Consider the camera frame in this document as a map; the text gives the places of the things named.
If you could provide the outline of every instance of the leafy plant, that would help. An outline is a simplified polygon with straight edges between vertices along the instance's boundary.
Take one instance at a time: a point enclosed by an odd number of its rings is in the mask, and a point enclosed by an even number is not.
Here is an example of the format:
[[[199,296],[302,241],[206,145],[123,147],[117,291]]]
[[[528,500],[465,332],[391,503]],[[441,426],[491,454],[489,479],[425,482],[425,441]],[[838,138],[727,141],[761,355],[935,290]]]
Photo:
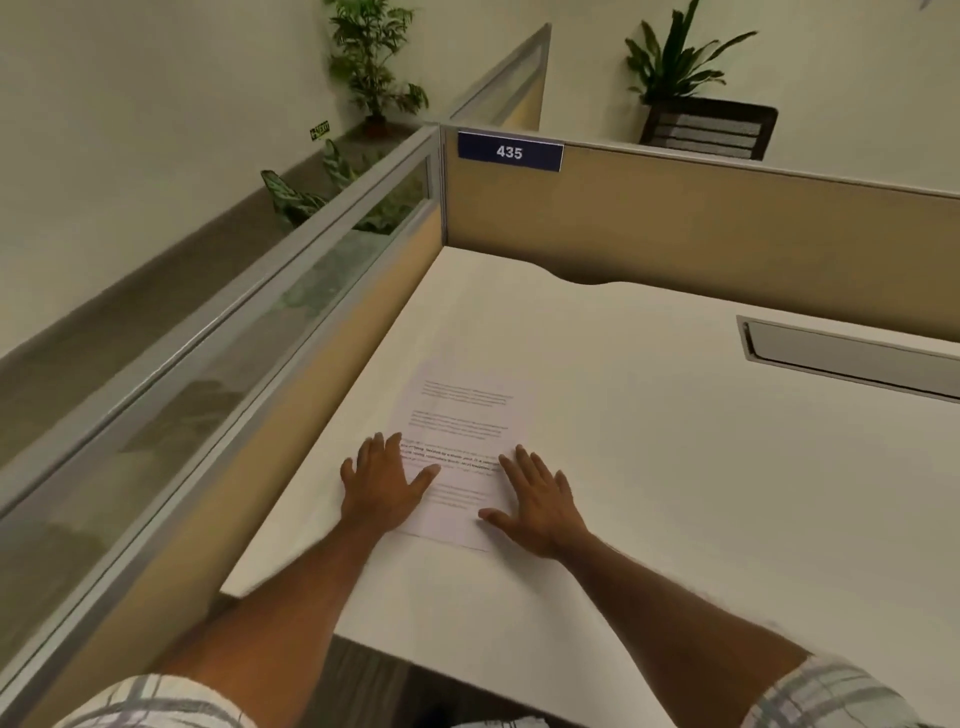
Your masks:
[[[381,153],[376,161],[380,161],[383,157],[384,155]],[[362,159],[363,169],[356,170],[350,166],[350,163],[340,153],[340,148],[334,142],[329,139],[326,141],[324,169],[337,186],[338,192],[347,189],[375,164],[366,157],[362,157]],[[273,198],[274,210],[294,228],[298,228],[309,220],[312,215],[323,209],[332,199],[327,199],[313,192],[298,192],[287,184],[279,174],[269,169],[260,172],[260,177],[263,178],[263,183],[267,186],[267,190]],[[360,222],[353,226],[353,229],[389,235],[396,230],[422,199],[422,185],[416,178],[408,178],[364,215]]]
[[[693,23],[693,15],[697,12],[699,4],[700,0],[690,0],[686,13],[673,11],[670,35],[667,36],[662,48],[657,41],[657,34],[646,20],[640,23],[645,48],[641,48],[632,38],[626,39],[627,47],[630,49],[627,65],[637,73],[643,84],[642,87],[630,86],[630,90],[641,94],[644,104],[653,104],[678,96],[691,96],[703,84],[726,85],[727,82],[723,80],[723,71],[701,69],[731,46],[756,35],[756,31],[750,31],[726,43],[721,44],[719,40],[712,40],[702,48],[684,48],[686,36]]]
[[[330,75],[347,84],[353,101],[382,124],[389,107],[417,113],[430,107],[426,91],[416,84],[399,89],[387,61],[407,43],[413,11],[392,8],[388,0],[325,0],[335,5],[330,22],[340,52],[330,57]]]

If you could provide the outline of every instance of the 435 sign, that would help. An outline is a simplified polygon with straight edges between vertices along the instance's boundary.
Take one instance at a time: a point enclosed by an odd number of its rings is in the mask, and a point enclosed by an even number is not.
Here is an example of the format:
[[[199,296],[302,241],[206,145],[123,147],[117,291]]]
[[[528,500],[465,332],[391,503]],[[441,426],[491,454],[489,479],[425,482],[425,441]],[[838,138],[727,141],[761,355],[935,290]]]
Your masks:
[[[530,167],[545,172],[560,172],[564,163],[563,144],[479,132],[457,132],[457,154],[461,159]]]

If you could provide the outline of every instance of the white desk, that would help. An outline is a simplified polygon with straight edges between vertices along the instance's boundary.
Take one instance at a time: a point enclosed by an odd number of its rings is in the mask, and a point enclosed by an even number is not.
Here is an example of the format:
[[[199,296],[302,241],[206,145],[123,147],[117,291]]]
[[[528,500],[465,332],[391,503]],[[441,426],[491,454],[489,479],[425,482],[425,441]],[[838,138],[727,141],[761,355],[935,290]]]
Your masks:
[[[960,345],[446,248],[237,564],[243,595],[335,523],[337,471],[438,354],[530,382],[526,445],[612,545],[960,718],[960,405],[748,362],[734,317]],[[670,725],[556,564],[391,534],[337,634],[590,728]]]

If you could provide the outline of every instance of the planter box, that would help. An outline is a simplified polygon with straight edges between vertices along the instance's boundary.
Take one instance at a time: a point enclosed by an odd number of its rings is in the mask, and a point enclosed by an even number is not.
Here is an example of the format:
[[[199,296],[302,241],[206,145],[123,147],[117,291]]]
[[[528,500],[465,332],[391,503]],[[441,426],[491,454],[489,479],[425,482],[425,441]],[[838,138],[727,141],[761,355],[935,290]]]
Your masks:
[[[657,102],[643,126],[640,144],[685,152],[763,159],[777,123],[771,107],[718,99]]]

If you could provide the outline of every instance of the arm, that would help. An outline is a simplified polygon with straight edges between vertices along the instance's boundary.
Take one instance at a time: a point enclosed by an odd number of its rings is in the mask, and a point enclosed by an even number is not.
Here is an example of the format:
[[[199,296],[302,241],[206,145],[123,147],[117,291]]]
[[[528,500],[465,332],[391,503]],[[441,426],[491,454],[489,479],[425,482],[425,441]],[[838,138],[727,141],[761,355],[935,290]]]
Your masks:
[[[516,518],[480,517],[538,556],[560,561],[623,642],[678,728],[737,728],[781,677],[808,657],[802,647],[735,617],[593,536],[566,476],[516,448],[500,463]]]
[[[340,469],[341,520],[327,536],[161,659],[156,671],[212,688],[258,728],[292,728],[324,668],[334,625],[373,547],[401,525],[440,471],[407,484],[399,433],[361,446]]]

